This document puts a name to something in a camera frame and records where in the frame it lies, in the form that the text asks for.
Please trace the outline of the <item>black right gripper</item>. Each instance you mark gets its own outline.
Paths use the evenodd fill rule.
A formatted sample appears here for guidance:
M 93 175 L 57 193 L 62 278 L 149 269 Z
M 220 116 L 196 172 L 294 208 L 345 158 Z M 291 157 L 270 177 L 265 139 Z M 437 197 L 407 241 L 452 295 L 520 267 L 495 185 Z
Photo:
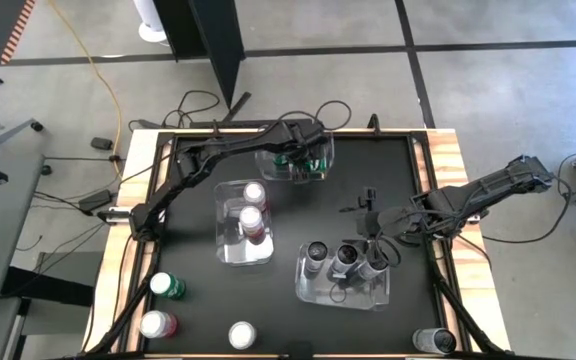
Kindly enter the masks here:
M 393 219 L 393 208 L 376 207 L 377 192 L 373 187 L 365 187 L 358 198 L 358 205 L 340 209 L 339 213 L 360 212 L 356 217 L 357 233 L 364 238 L 375 238 L 388 221 Z

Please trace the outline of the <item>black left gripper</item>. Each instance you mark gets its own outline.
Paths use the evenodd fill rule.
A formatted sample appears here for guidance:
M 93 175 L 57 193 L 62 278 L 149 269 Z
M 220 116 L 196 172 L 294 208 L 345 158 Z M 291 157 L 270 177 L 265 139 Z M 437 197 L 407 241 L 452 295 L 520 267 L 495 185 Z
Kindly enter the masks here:
M 281 121 L 285 139 L 282 142 L 284 152 L 311 149 L 329 142 L 329 134 L 317 121 Z M 308 155 L 306 153 L 291 157 L 291 177 L 295 183 L 308 181 Z M 324 156 L 317 154 L 309 160 L 311 179 L 324 179 Z

